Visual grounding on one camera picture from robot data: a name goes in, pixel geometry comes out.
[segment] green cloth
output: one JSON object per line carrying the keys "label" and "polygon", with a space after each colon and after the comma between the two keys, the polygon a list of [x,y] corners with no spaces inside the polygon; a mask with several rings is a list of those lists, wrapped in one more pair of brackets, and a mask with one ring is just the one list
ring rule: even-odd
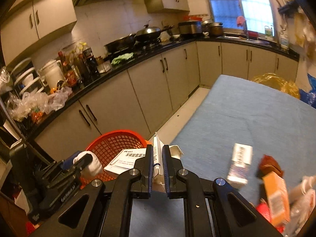
{"label": "green cloth", "polygon": [[133,57],[134,53],[125,53],[123,55],[120,55],[116,58],[113,59],[113,61],[111,62],[112,65],[117,65],[119,63],[121,63],[121,61],[126,61],[129,60],[131,57]]}

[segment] orange packaging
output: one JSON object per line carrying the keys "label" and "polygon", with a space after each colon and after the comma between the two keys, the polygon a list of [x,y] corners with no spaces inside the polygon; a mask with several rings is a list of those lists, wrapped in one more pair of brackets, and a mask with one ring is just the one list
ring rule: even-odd
{"label": "orange packaging", "polygon": [[263,177],[265,192],[270,208],[271,224],[278,226],[290,221],[290,204],[285,181],[271,172]]}

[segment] backsplash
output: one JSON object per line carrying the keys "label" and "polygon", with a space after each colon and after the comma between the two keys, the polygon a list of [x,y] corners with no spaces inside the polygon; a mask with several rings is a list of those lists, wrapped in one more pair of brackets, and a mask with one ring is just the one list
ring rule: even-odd
{"label": "backsplash", "polygon": [[86,42],[96,57],[105,56],[104,45],[116,39],[136,33],[150,20],[150,26],[162,28],[163,23],[177,25],[187,13],[148,14],[144,0],[110,0],[75,7],[77,23],[68,33],[31,55],[36,69],[40,69],[50,59],[56,58],[58,51],[77,41]]}

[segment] yellow plastic bag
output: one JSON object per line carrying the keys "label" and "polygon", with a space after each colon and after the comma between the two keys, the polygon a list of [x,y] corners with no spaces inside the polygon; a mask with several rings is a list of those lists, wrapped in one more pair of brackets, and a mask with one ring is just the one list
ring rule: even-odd
{"label": "yellow plastic bag", "polygon": [[281,92],[285,92],[295,98],[300,99],[300,93],[296,84],[292,81],[285,81],[285,79],[278,77],[276,74],[267,73],[261,76],[253,77],[252,82],[256,82]]}

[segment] blue tablecloth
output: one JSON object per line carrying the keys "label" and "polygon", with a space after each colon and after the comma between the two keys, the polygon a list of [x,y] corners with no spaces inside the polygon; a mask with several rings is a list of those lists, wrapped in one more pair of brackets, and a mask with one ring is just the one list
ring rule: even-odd
{"label": "blue tablecloth", "polygon": [[[304,175],[316,174],[315,133],[316,109],[272,88],[221,75],[172,144],[184,152],[184,168],[210,180],[227,176],[236,142],[252,146],[248,184],[240,193],[258,204],[263,154],[278,161],[289,190]],[[184,236],[183,201],[157,192],[134,200],[130,236]]]}

